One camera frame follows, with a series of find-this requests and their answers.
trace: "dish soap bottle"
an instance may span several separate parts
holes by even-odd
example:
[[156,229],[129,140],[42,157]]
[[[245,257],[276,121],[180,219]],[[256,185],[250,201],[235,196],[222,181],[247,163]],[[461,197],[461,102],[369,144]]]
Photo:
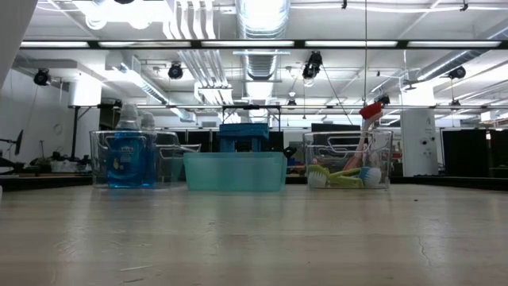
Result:
[[146,141],[137,124],[137,108],[130,103],[121,107],[114,137],[106,160],[109,187],[142,187],[146,165]]
[[141,130],[144,131],[143,135],[147,138],[146,144],[146,169],[144,175],[144,187],[155,187],[157,181],[156,174],[156,140],[157,134],[156,130],[156,122],[153,119],[153,114],[149,112],[143,113],[143,118],[141,119]]

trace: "wooden table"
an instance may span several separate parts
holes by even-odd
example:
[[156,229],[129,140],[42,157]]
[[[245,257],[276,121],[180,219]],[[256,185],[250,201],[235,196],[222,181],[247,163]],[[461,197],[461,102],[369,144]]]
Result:
[[4,193],[0,285],[507,285],[508,193]]

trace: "air duct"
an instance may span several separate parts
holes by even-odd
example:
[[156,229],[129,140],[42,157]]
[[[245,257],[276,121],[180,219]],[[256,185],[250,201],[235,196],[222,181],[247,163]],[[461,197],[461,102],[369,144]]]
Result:
[[[236,0],[237,20],[242,39],[267,40],[284,37],[289,21],[290,0]],[[244,72],[248,96],[254,99],[267,99],[273,90],[278,56],[243,56]]]
[[[485,33],[481,33],[477,38],[492,41],[508,40],[508,20],[499,23],[493,28],[487,30]],[[463,64],[466,64],[470,60],[474,60],[475,58],[483,55],[486,52],[489,52],[489,50],[483,49],[483,50],[468,50],[462,52],[450,52],[448,55],[433,62],[429,66],[424,67],[420,71],[415,73],[411,72],[409,74],[409,80],[407,80],[406,82],[420,83],[429,81],[431,79],[435,79],[440,75],[448,73],[462,66]],[[389,80],[384,85],[377,87],[375,90],[378,90],[379,88],[383,87],[383,89],[387,91],[396,84],[398,84],[398,80]]]

